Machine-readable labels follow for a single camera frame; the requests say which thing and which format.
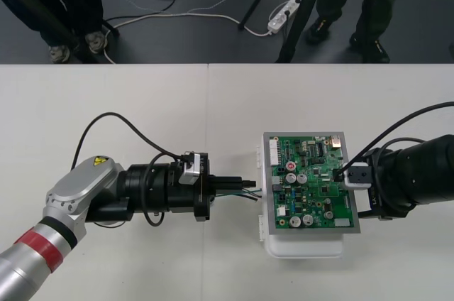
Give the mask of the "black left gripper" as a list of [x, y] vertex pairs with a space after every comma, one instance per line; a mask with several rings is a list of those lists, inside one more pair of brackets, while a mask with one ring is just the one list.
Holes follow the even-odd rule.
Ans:
[[169, 175], [168, 209], [172, 213], [192, 213], [197, 221], [210, 219], [212, 196], [234, 195], [243, 188], [256, 187], [256, 181], [242, 177], [211, 177], [207, 153], [184, 153]]

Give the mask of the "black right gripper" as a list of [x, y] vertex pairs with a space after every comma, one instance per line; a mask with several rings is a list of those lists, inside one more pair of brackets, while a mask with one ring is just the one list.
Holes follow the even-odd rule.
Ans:
[[380, 174], [378, 168], [379, 148], [369, 150], [366, 155], [366, 162], [371, 171], [371, 183], [367, 190], [370, 210], [358, 213], [359, 219], [379, 219], [380, 221], [389, 221], [391, 215], [390, 208], [382, 197], [380, 192]]

